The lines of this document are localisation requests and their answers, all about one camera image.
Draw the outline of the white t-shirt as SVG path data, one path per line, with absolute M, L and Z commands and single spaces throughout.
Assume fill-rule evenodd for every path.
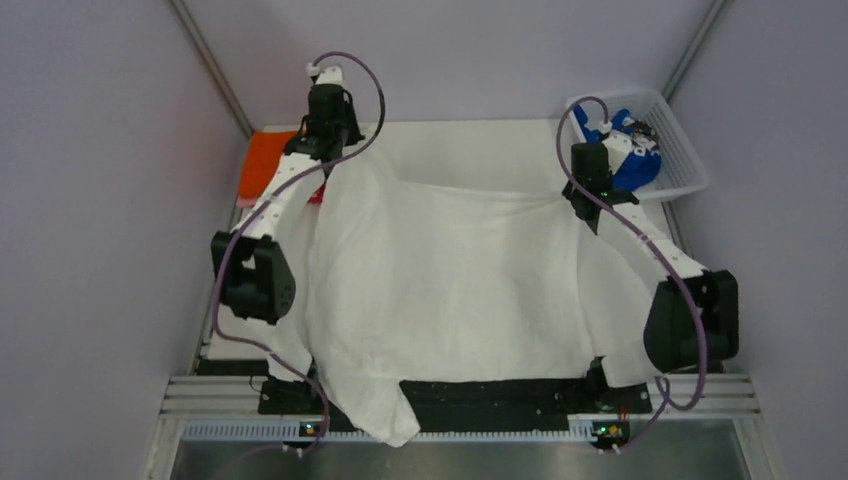
M 400 447 L 420 425 L 400 383 L 583 378 L 616 309 L 651 296 L 561 196 L 553 145 L 474 155 L 373 146 L 327 177 L 285 255 L 298 293 L 275 326 L 241 320 L 273 375 L 316 366 L 353 425 Z

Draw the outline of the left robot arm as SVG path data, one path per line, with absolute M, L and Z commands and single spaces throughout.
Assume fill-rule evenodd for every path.
M 353 97 L 341 81 L 314 82 L 308 112 L 287 141 L 270 182 L 248 216 L 211 240 L 217 306 L 262 326 L 275 326 L 295 304 L 297 283 L 285 255 L 302 211 L 344 149 L 364 139 Z

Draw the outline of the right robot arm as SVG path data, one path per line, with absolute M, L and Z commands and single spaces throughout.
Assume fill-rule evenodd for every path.
M 613 331 L 602 343 L 604 374 L 586 385 L 589 404 L 612 412 L 626 386 L 655 378 L 662 398 L 691 410 L 706 387 L 710 362 L 739 350 L 739 287 L 727 270 L 710 271 L 685 254 L 647 217 L 632 192 L 614 187 L 610 151 L 603 143 L 576 143 L 557 156 L 568 179 L 562 192 L 578 220 L 622 260 L 651 296 L 644 313 L 616 309 Z

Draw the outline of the blue t-shirt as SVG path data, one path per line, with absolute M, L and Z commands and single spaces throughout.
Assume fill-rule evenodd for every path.
M 589 117 L 582 106 L 576 106 L 574 118 L 586 143 L 600 143 L 597 123 L 590 127 Z M 613 174 L 613 187 L 635 192 L 653 182 L 658 176 L 662 155 L 656 130 L 647 122 L 636 119 L 629 109 L 615 111 L 611 117 L 612 128 L 629 135 L 633 150 L 617 173 Z

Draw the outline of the folded orange t-shirt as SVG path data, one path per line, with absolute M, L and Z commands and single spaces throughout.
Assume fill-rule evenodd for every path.
M 261 197 L 277 171 L 286 143 L 296 130 L 259 131 L 250 139 L 237 192 L 240 204 L 252 205 Z

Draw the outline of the white plastic basket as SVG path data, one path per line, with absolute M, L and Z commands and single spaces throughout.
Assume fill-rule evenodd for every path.
M 575 144 L 586 143 L 574 118 L 574 108 L 582 106 L 593 128 L 607 122 L 618 109 L 629 109 L 636 119 L 650 124 L 658 135 L 662 155 L 656 179 L 635 192 L 641 202 L 665 202 L 701 191 L 708 186 L 708 175 L 698 154 L 672 113 L 666 100 L 656 91 L 631 88 L 576 96 L 566 103 L 571 112 L 566 125 L 574 134 Z

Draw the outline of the folded pink t-shirt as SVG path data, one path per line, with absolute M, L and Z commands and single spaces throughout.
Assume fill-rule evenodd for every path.
M 319 187 L 309 198 L 308 202 L 310 204 L 321 204 L 324 198 L 326 186 L 322 185 Z M 246 187 L 239 187 L 235 205 L 238 208 L 252 208 L 255 206 L 261 199 L 263 198 L 262 193 L 257 193 L 255 191 L 249 190 Z

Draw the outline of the left corner metal post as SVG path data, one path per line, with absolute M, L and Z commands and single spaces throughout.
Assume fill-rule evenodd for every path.
M 208 79 L 224 102 L 225 107 L 239 131 L 249 139 L 255 129 L 247 117 L 241 102 L 237 99 L 229 80 L 226 78 L 215 54 L 205 39 L 200 26 L 194 19 L 188 4 L 183 0 L 167 0 L 176 22 L 186 35 L 187 41 L 198 57 Z

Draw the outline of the corner metal post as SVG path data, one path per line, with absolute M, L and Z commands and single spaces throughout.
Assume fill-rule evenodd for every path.
M 709 3 L 709 8 L 699 21 L 697 28 L 691 35 L 661 90 L 661 95 L 667 103 L 673 101 L 710 36 L 714 33 L 733 4 L 733 0 L 713 0 Z
M 205 39 L 200 26 L 194 19 L 188 4 L 183 0 L 167 0 L 176 22 L 186 35 L 187 41 L 198 57 L 208 79 L 224 102 L 225 107 L 239 131 L 249 139 L 255 129 L 247 117 L 241 102 L 237 99 L 229 80 L 226 78 L 215 54 Z

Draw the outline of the right corner metal post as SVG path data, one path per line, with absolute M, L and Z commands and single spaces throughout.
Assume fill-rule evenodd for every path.
M 667 103 L 673 101 L 710 36 L 714 33 L 733 4 L 733 0 L 713 0 L 709 3 L 709 8 L 699 21 L 697 28 L 691 35 L 661 90 L 661 95 Z

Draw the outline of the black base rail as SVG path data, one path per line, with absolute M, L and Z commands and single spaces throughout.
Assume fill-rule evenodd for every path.
M 317 393 L 300 379 L 272 380 L 261 360 L 202 359 L 199 376 L 246 376 L 260 395 L 258 412 L 270 415 L 321 415 Z M 422 433 L 554 431 L 569 427 L 572 414 L 648 414 L 659 403 L 648 385 L 612 388 L 595 365 L 587 378 L 493 382 L 400 383 Z

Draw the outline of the aluminium frame rail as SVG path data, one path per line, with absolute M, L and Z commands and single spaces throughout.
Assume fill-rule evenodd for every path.
M 356 429 L 338 410 L 309 444 L 187 441 L 189 420 L 316 421 L 258 412 L 246 376 L 177 376 L 162 402 L 146 479 L 780 479 L 759 399 L 742 373 L 712 373 L 699 403 L 657 401 L 648 414 L 572 414 L 624 428 L 596 442 L 419 443 L 393 448 Z

